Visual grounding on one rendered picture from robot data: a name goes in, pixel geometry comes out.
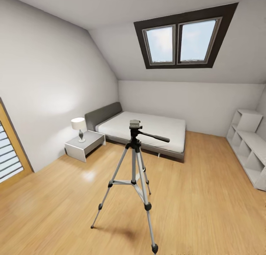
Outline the camera tripod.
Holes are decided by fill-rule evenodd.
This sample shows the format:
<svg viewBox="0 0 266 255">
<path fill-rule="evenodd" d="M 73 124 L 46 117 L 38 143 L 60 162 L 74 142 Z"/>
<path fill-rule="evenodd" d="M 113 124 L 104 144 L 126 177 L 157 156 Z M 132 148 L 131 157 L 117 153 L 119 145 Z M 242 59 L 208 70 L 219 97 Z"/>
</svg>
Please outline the camera tripod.
<svg viewBox="0 0 266 255">
<path fill-rule="evenodd" d="M 170 142 L 170 139 L 162 137 L 162 136 L 151 135 L 151 134 L 139 131 L 139 129 L 142 129 L 142 126 L 139 126 L 139 123 L 140 123 L 140 120 L 130 120 L 129 129 L 130 129 L 131 139 L 128 140 L 127 143 L 126 143 L 125 149 L 124 149 L 123 154 L 122 154 L 122 156 L 120 158 L 120 161 L 119 161 L 119 163 L 117 165 L 115 173 L 114 173 L 112 179 L 109 182 L 108 190 L 107 190 L 107 192 L 105 194 L 105 197 L 103 198 L 102 203 L 99 204 L 99 206 L 98 206 L 98 210 L 99 211 L 97 213 L 97 216 L 96 216 L 91 228 L 93 228 L 93 225 L 95 224 L 95 221 L 96 221 L 96 219 L 97 219 L 97 217 L 99 215 L 100 210 L 103 207 L 103 203 L 104 203 L 104 201 L 106 199 L 107 194 L 109 193 L 110 188 L 114 184 L 116 184 L 116 185 L 118 185 L 118 184 L 120 184 L 120 185 L 132 185 L 132 186 L 134 186 L 135 190 L 137 191 L 138 195 L 140 196 L 140 199 L 144 203 L 145 210 L 146 210 L 146 213 L 147 213 L 147 216 L 148 216 L 149 229 L 150 229 L 151 242 L 152 242 L 152 245 L 151 245 L 152 246 L 152 251 L 154 252 L 154 255 L 156 255 L 157 252 L 158 252 L 158 245 L 154 243 L 154 235 L 153 235 L 153 230 L 152 230 L 152 225 L 151 225 L 151 218 L 150 218 L 150 213 L 149 213 L 149 210 L 151 210 L 151 203 L 148 202 L 144 175 L 145 175 L 145 178 L 146 178 L 146 184 L 148 186 L 148 189 L 149 189 L 149 181 L 147 179 L 146 167 L 144 166 L 143 157 L 142 157 L 141 150 L 140 150 L 141 142 L 139 141 L 139 139 L 136 138 L 136 136 L 138 136 L 138 134 L 143 134 L 143 135 L 150 136 L 150 137 L 153 137 L 155 139 L 158 139 L 158 140 L 161 140 L 161 141 L 164 141 L 164 142 L 168 142 L 168 143 Z M 126 152 L 127 152 L 128 148 L 130 146 L 132 148 L 132 180 L 115 180 L 115 176 L 117 175 L 117 172 L 118 172 L 118 170 L 120 168 L 120 165 L 121 165 L 121 163 L 123 161 L 123 158 L 125 157 Z M 138 168 L 139 168 L 139 172 L 138 172 L 137 175 L 136 175 L 136 159 L 137 159 L 137 164 L 138 164 Z M 137 184 L 137 181 L 139 180 L 139 178 L 140 178 L 140 181 L 141 181 L 142 191 L 141 191 L 139 185 Z M 149 189 L 149 194 L 151 194 L 150 189 Z"/>
</svg>

